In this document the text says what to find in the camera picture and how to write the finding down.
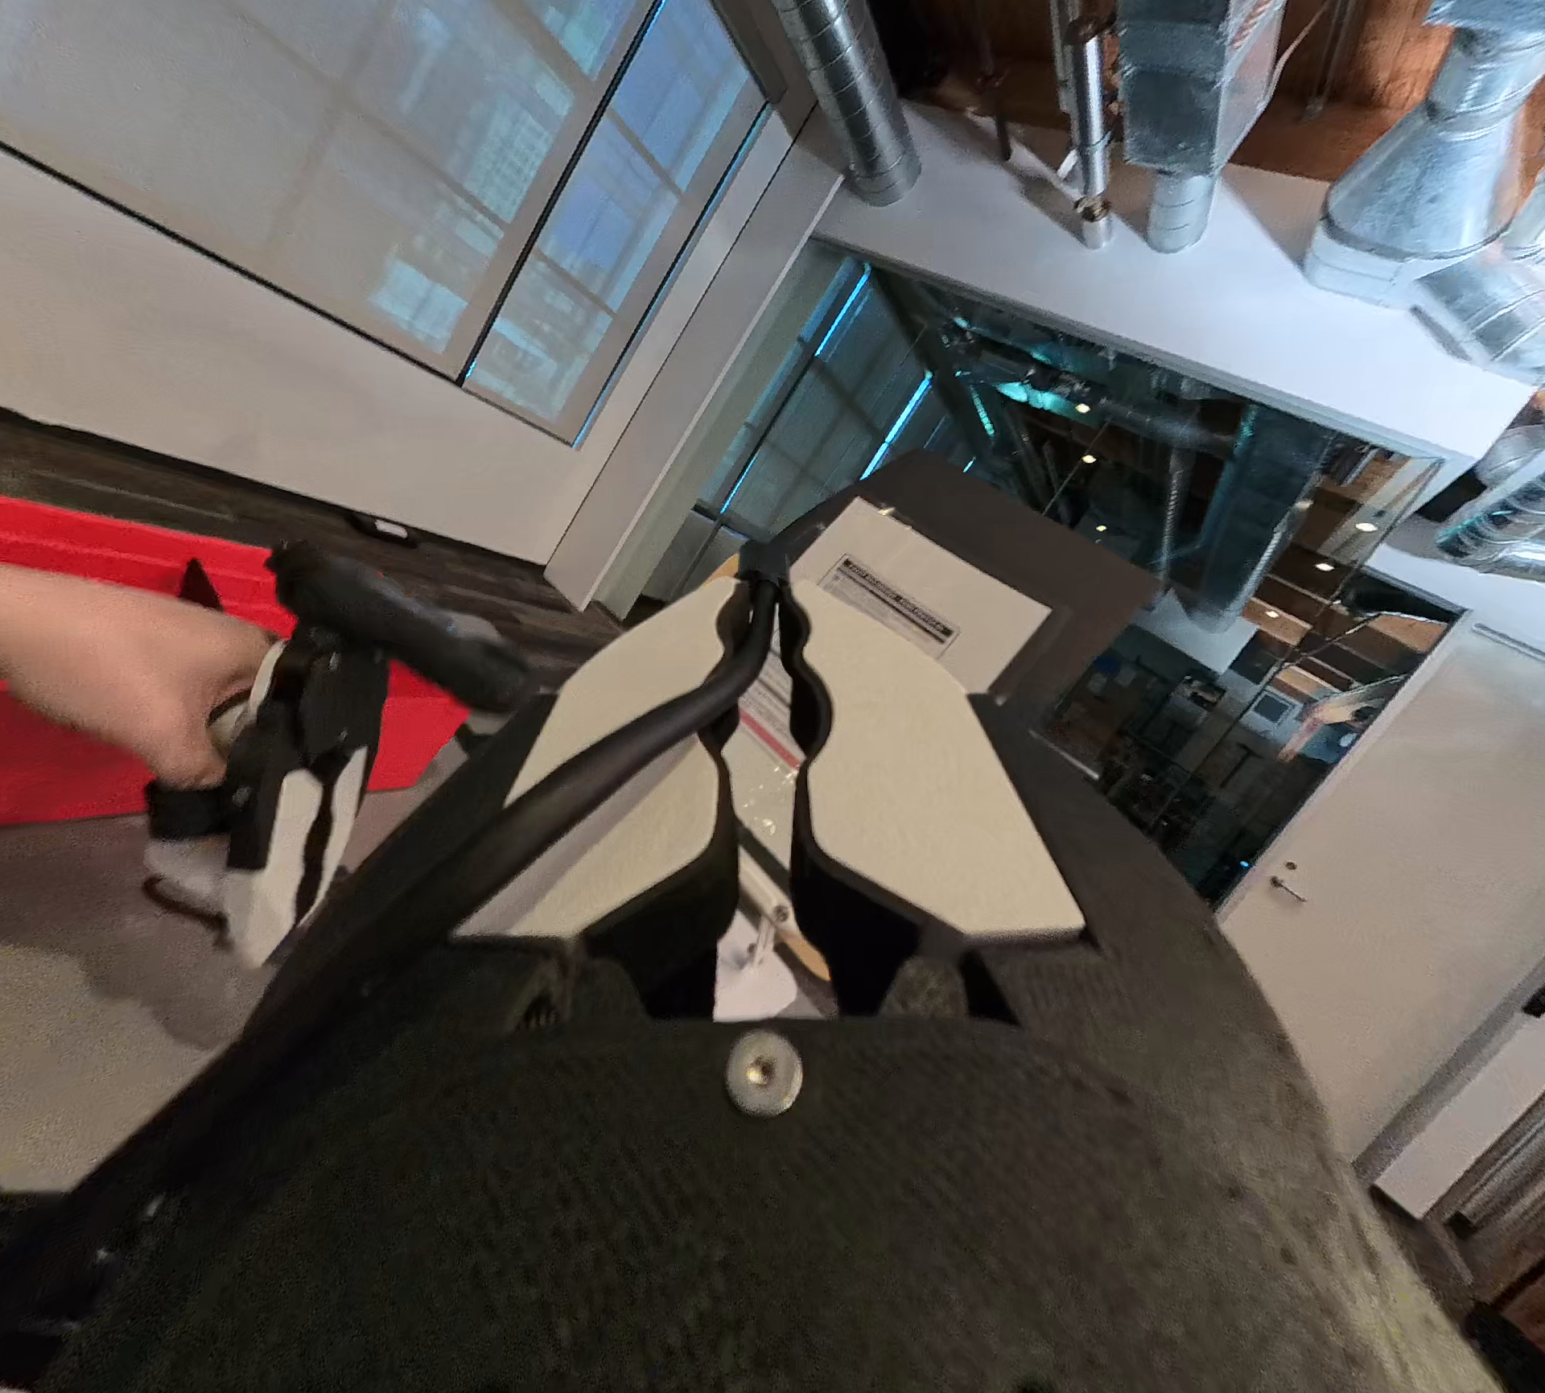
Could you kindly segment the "person's left hand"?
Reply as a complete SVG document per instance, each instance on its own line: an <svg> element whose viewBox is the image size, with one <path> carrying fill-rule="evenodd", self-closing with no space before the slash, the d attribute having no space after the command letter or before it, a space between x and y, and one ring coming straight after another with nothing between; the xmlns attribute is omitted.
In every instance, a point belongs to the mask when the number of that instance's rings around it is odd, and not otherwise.
<svg viewBox="0 0 1545 1393"><path fill-rule="evenodd" d="M82 723L163 786L215 786L226 754L211 720L248 695L271 646L271 632L240 618L163 594L113 594L94 628Z"/></svg>

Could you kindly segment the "spiral silver duct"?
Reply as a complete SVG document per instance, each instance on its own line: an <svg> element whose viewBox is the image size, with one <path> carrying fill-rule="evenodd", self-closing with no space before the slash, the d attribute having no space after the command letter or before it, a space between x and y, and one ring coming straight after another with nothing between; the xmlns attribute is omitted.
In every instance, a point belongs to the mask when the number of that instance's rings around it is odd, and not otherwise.
<svg viewBox="0 0 1545 1393"><path fill-rule="evenodd" d="M1512 425L1472 473L1479 493L1437 530L1437 551L1463 567L1542 584L1542 425Z"/></svg>

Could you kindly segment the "white monitor stand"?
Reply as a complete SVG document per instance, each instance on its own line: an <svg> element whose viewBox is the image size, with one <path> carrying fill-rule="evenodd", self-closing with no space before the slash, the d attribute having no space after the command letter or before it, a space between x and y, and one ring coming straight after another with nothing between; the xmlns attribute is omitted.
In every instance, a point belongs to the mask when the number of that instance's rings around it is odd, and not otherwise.
<svg viewBox="0 0 1545 1393"><path fill-rule="evenodd" d="M836 1014L833 987L811 976L779 944L779 910L792 912L789 875L773 848L736 827L736 906L714 965L717 1020Z"/></svg>

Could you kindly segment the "white door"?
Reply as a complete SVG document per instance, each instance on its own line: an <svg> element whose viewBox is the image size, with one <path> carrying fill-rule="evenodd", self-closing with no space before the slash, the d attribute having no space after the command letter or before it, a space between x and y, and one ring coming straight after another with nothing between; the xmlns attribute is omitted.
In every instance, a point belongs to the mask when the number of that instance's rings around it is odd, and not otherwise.
<svg viewBox="0 0 1545 1393"><path fill-rule="evenodd" d="M1542 649L1458 627L1219 919L1357 1158L1542 965Z"/></svg>

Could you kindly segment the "silver metal pipe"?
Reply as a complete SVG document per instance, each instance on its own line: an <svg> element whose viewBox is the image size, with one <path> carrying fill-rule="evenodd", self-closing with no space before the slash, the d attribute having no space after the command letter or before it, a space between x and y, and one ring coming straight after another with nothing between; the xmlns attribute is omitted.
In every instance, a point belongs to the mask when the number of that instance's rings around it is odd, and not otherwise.
<svg viewBox="0 0 1545 1393"><path fill-rule="evenodd" d="M1108 117L1108 43L1111 12L1089 0L1051 0L1057 100L1067 117L1067 161L1058 182L1073 202L1076 229L1089 248L1111 240L1111 117Z"/></svg>

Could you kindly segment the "large tapered silver duct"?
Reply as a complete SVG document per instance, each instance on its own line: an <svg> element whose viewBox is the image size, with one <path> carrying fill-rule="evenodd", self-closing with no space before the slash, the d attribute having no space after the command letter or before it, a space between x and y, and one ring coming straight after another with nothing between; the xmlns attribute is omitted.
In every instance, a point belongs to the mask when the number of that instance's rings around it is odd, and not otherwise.
<svg viewBox="0 0 1545 1393"><path fill-rule="evenodd" d="M1542 387L1542 224L1522 186L1542 0L1431 0L1447 33L1418 106L1329 186L1308 284L1411 309L1472 366Z"/></svg>

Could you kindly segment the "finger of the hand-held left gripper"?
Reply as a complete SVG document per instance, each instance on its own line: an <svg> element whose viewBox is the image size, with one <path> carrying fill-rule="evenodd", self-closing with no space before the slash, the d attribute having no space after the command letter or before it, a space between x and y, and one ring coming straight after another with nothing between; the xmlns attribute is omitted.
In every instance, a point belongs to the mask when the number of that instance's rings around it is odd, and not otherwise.
<svg viewBox="0 0 1545 1393"><path fill-rule="evenodd" d="M306 915L325 902L369 786L369 745L335 748L315 770L319 811L306 833Z"/></svg>
<svg viewBox="0 0 1545 1393"><path fill-rule="evenodd" d="M237 842L227 842L223 877L223 919L227 949L242 968L259 968L302 925L306 902L306 846L315 817L274 821L267 858L240 864Z"/></svg>

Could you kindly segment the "large glass window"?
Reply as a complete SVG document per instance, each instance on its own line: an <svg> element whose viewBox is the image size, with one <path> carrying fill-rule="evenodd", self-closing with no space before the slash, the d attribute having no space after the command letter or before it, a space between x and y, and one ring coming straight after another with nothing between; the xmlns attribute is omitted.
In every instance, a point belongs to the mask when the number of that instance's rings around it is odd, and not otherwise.
<svg viewBox="0 0 1545 1393"><path fill-rule="evenodd" d="M2 147L564 445L765 113L717 0L2 0Z"/></svg>

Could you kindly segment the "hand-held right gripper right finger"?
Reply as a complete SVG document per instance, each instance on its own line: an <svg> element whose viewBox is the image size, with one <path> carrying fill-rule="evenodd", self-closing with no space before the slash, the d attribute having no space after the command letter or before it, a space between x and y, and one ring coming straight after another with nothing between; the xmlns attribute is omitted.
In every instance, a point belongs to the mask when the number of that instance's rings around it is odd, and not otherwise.
<svg viewBox="0 0 1545 1393"><path fill-rule="evenodd" d="M789 902L839 1014L878 1014L910 963L1086 943L1070 884L945 665L817 584L786 589L779 622L801 748Z"/></svg>

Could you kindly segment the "instruction sheet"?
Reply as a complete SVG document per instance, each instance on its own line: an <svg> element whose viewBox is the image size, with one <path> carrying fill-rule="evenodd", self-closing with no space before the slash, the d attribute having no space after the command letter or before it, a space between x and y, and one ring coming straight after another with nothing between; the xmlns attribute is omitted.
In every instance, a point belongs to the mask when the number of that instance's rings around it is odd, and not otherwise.
<svg viewBox="0 0 1545 1393"><path fill-rule="evenodd" d="M1146 880L1162 891L1184 887L1048 736L1058 695L1155 594L1146 572L931 452L907 452L830 498L776 543L789 584L817 584L875 613L973 695L1076 902L1096 899L1103 912ZM744 695L741 725L768 764L752 771L746 821L789 875L801 748L789 735L779 634Z"/></svg>

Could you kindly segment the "person's left forearm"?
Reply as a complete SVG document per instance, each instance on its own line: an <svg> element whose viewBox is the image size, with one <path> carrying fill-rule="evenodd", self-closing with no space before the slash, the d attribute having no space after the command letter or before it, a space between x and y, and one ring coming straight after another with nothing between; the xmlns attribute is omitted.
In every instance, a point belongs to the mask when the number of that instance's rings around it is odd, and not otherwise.
<svg viewBox="0 0 1545 1393"><path fill-rule="evenodd" d="M101 729L119 700L123 637L88 584L2 567L2 685L30 711Z"/></svg>

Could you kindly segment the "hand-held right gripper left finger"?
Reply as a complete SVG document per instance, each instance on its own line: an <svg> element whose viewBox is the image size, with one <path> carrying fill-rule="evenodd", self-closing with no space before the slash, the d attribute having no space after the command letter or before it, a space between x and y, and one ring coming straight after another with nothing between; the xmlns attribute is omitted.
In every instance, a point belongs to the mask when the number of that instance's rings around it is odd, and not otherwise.
<svg viewBox="0 0 1545 1393"><path fill-rule="evenodd" d="M556 692L505 802L646 711L698 687L748 627L748 596L714 577L584 662ZM717 963L741 902L727 707L650 760L530 864L457 940L580 943L618 960L650 997Z"/></svg>

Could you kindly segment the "red plastic bin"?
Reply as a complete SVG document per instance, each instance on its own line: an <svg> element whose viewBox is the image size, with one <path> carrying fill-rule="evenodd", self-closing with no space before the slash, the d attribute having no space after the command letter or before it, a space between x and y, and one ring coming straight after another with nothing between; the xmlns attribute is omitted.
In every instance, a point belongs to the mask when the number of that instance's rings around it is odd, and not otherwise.
<svg viewBox="0 0 1545 1393"><path fill-rule="evenodd" d="M2 565L9 567L151 590L289 637L294 618L281 608L267 561L267 551L215 534L2 498ZM447 690L391 665L369 789L416 783L468 714ZM47 723L2 687L5 827L133 817L145 808L145 783L150 770L139 758Z"/></svg>

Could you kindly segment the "rectangular silver duct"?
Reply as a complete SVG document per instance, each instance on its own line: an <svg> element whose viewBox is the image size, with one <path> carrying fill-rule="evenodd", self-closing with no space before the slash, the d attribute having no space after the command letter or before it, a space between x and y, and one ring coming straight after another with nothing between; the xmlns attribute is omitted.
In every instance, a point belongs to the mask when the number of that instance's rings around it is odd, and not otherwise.
<svg viewBox="0 0 1545 1393"><path fill-rule="evenodd" d="M1122 154L1153 172L1146 242L1184 251L1257 122L1288 0L1114 0Z"/></svg>

